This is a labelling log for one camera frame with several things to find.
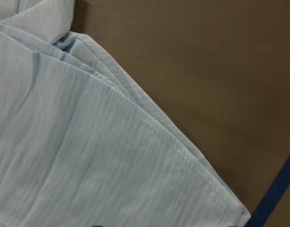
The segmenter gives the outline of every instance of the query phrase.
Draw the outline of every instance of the blue tape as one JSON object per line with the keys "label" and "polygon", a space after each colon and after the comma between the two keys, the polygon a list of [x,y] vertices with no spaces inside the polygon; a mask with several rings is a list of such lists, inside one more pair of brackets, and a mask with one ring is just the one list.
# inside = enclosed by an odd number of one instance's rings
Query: blue tape
{"label": "blue tape", "polygon": [[290,185],[290,156],[245,227],[262,227]]}

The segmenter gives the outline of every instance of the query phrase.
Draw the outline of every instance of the folded cloth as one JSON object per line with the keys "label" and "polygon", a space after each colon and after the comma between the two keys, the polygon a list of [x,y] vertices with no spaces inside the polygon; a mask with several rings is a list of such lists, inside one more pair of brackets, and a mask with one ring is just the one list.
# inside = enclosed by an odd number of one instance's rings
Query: folded cloth
{"label": "folded cloth", "polygon": [[250,214],[73,0],[0,0],[0,226],[228,227]]}

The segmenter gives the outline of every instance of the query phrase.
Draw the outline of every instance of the brown floor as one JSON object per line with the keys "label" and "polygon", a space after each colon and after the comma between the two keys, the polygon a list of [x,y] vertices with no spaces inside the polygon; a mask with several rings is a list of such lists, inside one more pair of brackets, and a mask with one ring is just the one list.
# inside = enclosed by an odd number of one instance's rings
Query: brown floor
{"label": "brown floor", "polygon": [[[290,153],[290,0],[77,0],[102,45],[253,212]],[[290,227],[290,187],[266,227]]]}

